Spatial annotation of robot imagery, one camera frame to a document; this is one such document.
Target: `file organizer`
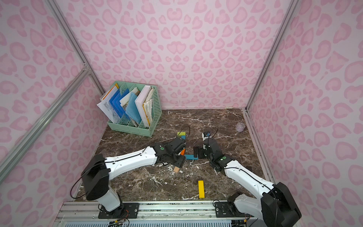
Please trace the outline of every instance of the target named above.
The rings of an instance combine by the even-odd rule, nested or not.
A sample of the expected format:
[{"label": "file organizer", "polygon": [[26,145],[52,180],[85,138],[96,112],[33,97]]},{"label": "file organizer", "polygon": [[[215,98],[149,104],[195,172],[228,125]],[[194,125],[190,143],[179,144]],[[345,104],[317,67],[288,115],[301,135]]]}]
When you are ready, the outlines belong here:
[{"label": "file organizer", "polygon": [[[138,84],[138,83],[132,83],[132,82],[123,82],[123,81],[115,81],[111,87],[115,84],[118,84],[120,87],[120,91],[124,92],[127,88],[131,91],[134,87],[137,87],[139,91],[141,91],[145,84]],[[154,93],[152,94],[152,112],[153,112],[153,121],[150,125],[150,127],[147,129],[144,126],[144,123],[141,121],[139,124],[139,127],[134,127],[133,123],[127,119],[126,115],[124,114],[120,121],[117,124],[112,123],[111,121],[108,121],[109,127],[114,131],[122,131],[125,133],[131,133],[136,135],[143,135],[151,137],[154,133],[154,130],[156,128],[156,125],[160,119],[161,116],[161,105],[160,105],[160,98],[158,93],[158,88],[155,85],[149,85],[152,88],[154,88]]]}]

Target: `black cable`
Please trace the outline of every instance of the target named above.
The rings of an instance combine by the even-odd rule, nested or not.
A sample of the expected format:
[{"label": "black cable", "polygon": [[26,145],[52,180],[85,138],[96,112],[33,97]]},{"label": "black cable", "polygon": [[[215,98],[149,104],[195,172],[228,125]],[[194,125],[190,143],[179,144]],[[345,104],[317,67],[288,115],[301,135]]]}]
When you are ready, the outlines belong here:
[{"label": "black cable", "polygon": [[252,222],[252,224],[250,224],[250,226],[249,227],[251,227],[256,221],[258,220],[258,218],[254,221],[254,222]]},{"label": "black cable", "polygon": [[[218,129],[219,129],[219,127],[217,127],[217,131],[216,131],[216,133],[212,136],[212,138],[217,134],[217,132],[218,132]],[[209,133],[209,136],[208,136],[208,141],[207,141],[207,143],[208,143],[208,145],[209,145],[209,137],[211,136],[211,133]]]},{"label": "black cable", "polygon": [[129,223],[127,224],[127,226],[126,226],[126,227],[129,227],[129,225],[130,225],[130,220],[129,220],[128,218],[126,218],[126,220],[129,222]]},{"label": "black cable", "polygon": [[274,223],[274,226],[276,226],[276,221],[277,221],[277,208],[278,208],[278,205],[277,205],[277,198],[276,198],[276,195],[275,193],[273,192],[273,190],[271,190],[269,187],[267,187],[266,185],[264,185],[263,183],[261,183],[259,180],[257,180],[256,178],[252,177],[248,172],[244,171],[243,169],[240,169],[240,168],[237,168],[237,167],[228,167],[228,168],[224,168],[225,170],[226,169],[238,169],[238,170],[242,170],[243,172],[245,172],[247,175],[249,175],[252,179],[254,179],[255,181],[257,181],[258,183],[260,183],[261,185],[265,186],[268,190],[271,191],[272,195],[274,196],[275,198],[275,203],[276,203],[276,215],[275,215],[275,223]]},{"label": "black cable", "polygon": [[218,201],[218,202],[220,202],[218,199],[215,199],[215,200],[213,200],[213,202],[212,202],[212,205],[214,206],[214,208],[217,208],[215,205],[214,205],[214,201]]},{"label": "black cable", "polygon": [[[188,136],[185,138],[185,140],[187,140],[187,138],[189,137],[189,135],[190,135],[190,126],[189,125],[187,125],[186,127],[188,127],[189,128],[189,133],[188,133]],[[182,130],[184,129],[185,127],[183,127],[182,129],[181,129],[181,131],[176,135],[177,137],[179,136],[179,134],[182,132]]]},{"label": "black cable", "polygon": [[216,131],[216,133],[212,136],[212,138],[217,134],[217,132],[218,132],[218,129],[219,129],[219,127],[217,127],[217,131]]},{"label": "black cable", "polygon": [[96,165],[94,165],[94,166],[92,166],[91,168],[89,168],[87,171],[85,171],[82,175],[81,175],[81,177],[73,184],[73,186],[71,187],[71,189],[70,189],[70,191],[69,191],[69,194],[70,194],[70,196],[73,198],[73,199],[79,199],[79,198],[81,198],[82,196],[84,196],[84,195],[86,195],[86,193],[85,194],[83,194],[83,195],[81,195],[81,196],[79,196],[79,197],[73,197],[72,196],[72,190],[73,190],[73,188],[74,188],[74,186],[77,184],[77,182],[78,181],[80,181],[81,179],[82,179],[82,177],[86,174],[86,173],[88,173],[93,167],[96,167],[96,166],[98,166],[98,165],[102,165],[103,163],[98,163],[98,164],[96,164]]}]

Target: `vent grille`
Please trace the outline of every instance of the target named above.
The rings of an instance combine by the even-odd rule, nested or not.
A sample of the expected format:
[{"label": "vent grille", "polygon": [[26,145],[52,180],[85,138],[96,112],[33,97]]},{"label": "vent grille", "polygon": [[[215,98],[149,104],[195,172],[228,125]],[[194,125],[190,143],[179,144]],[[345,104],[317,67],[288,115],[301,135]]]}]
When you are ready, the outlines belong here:
[{"label": "vent grille", "polygon": [[109,222],[67,222],[65,227],[108,227]]},{"label": "vent grille", "polygon": [[[67,222],[65,227],[108,227],[109,222]],[[230,220],[130,221],[129,227],[232,227]]]}]

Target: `metal mounting plate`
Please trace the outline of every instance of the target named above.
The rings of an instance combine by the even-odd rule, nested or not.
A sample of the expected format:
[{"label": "metal mounting plate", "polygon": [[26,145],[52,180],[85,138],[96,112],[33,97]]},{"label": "metal mounting plate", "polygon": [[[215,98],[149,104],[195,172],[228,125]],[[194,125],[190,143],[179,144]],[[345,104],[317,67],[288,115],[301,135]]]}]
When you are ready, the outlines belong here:
[{"label": "metal mounting plate", "polygon": [[228,202],[214,202],[214,207],[216,210],[217,218],[245,218],[247,216],[250,216],[249,214],[241,213],[238,211],[232,214],[231,209],[228,206]]},{"label": "metal mounting plate", "polygon": [[136,218],[139,212],[139,203],[124,203],[124,207],[116,208],[108,212],[104,206],[101,206],[98,218],[99,219],[120,219],[125,218],[127,215],[126,210],[129,212],[128,219]]}]

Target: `blue plastic folder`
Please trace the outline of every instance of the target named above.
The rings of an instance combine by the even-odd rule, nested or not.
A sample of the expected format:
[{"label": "blue plastic folder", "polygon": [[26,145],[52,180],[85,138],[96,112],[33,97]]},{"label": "blue plastic folder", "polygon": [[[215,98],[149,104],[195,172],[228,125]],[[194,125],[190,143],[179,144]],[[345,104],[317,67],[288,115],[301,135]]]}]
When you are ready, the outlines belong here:
[{"label": "blue plastic folder", "polygon": [[137,95],[135,95],[133,92],[131,92],[131,97],[129,100],[129,103],[126,107],[126,114],[131,117],[134,121],[136,121],[138,124],[141,122],[141,117],[139,114],[139,111],[137,110],[135,99],[137,98]]},{"label": "blue plastic folder", "polygon": [[118,111],[118,109],[115,107],[115,105],[113,104],[113,101],[117,98],[117,96],[120,96],[120,91],[117,91],[111,98],[110,98],[110,104],[112,106],[112,108],[115,110],[115,112],[117,113],[117,115],[119,117],[122,117],[122,115],[120,115],[120,112]]},{"label": "blue plastic folder", "polygon": [[127,88],[126,91],[124,93],[118,93],[117,96],[115,97],[115,99],[112,101],[111,105],[112,107],[115,109],[115,111],[117,112],[118,115],[120,115],[120,117],[122,117],[122,115],[126,114],[126,111],[122,108],[122,106],[120,105],[120,100],[129,93],[129,89]]}]

